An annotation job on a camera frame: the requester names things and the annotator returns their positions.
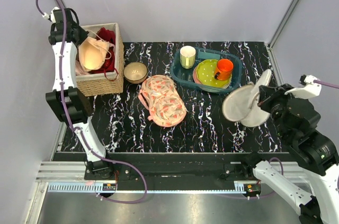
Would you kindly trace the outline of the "peach beige bra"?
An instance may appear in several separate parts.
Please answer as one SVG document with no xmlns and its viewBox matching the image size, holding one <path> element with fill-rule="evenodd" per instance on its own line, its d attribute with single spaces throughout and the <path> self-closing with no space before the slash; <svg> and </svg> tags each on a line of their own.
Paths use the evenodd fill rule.
<svg viewBox="0 0 339 224">
<path fill-rule="evenodd" d="M 115 45 L 105 41 L 94 31 L 89 30 L 98 39 L 88 36 L 85 41 L 79 46 L 79 62 L 85 71 L 93 71 L 100 69 L 107 59 L 112 55 L 109 52 L 110 48 L 115 51 Z"/>
</svg>

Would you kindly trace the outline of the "white mesh cylindrical laundry bag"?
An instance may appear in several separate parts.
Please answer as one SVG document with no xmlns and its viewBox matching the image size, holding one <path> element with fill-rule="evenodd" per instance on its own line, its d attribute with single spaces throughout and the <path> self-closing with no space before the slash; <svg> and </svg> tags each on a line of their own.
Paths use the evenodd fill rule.
<svg viewBox="0 0 339 224">
<path fill-rule="evenodd" d="M 231 122 L 240 122 L 252 128 L 258 127 L 269 118 L 268 112 L 262 111 L 259 106 L 260 86 L 268 86 L 272 78 L 272 71 L 267 69 L 255 84 L 247 84 L 231 92 L 223 101 L 222 113 Z"/>
</svg>

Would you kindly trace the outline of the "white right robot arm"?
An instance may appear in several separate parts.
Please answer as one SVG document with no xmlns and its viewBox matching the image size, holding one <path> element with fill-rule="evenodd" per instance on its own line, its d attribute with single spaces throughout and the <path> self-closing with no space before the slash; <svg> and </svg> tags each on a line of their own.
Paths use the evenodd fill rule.
<svg viewBox="0 0 339 224">
<path fill-rule="evenodd" d="M 261 110 L 268 112 L 289 154 L 302 168 L 313 194 L 276 173 L 270 163 L 253 153 L 242 164 L 243 178 L 266 183 L 299 216 L 301 223 L 338 223 L 338 152 L 334 143 L 317 131 L 320 114 L 308 99 L 292 95 L 293 87 L 259 87 Z"/>
</svg>

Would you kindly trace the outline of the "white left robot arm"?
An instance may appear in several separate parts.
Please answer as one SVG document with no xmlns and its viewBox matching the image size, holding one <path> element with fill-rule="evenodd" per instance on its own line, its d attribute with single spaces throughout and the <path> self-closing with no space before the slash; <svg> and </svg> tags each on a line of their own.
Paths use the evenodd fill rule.
<svg viewBox="0 0 339 224">
<path fill-rule="evenodd" d="M 92 106 L 77 87 L 75 62 L 78 46 L 88 33 L 79 25 L 70 8 L 55 7 L 49 16 L 52 22 L 49 43 L 55 57 L 55 79 L 46 101 L 60 122 L 77 136 L 86 152 L 86 180 L 108 180 L 114 177 L 114 166 L 106 156 L 91 122 Z"/>
</svg>

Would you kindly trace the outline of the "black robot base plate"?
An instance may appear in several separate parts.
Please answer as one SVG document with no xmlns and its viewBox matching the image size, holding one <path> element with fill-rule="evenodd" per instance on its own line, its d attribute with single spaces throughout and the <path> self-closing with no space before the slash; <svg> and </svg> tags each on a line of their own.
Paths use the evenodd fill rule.
<svg viewBox="0 0 339 224">
<path fill-rule="evenodd" d="M 108 159 L 113 159 L 112 166 L 115 174 L 113 178 L 128 181 L 140 178 L 134 165 L 144 177 L 207 177 L 217 179 L 246 179 L 250 178 L 248 167 L 242 164 L 250 158 L 269 160 L 278 158 L 283 160 L 283 155 L 274 153 L 154 153 L 154 154 L 108 154 Z"/>
</svg>

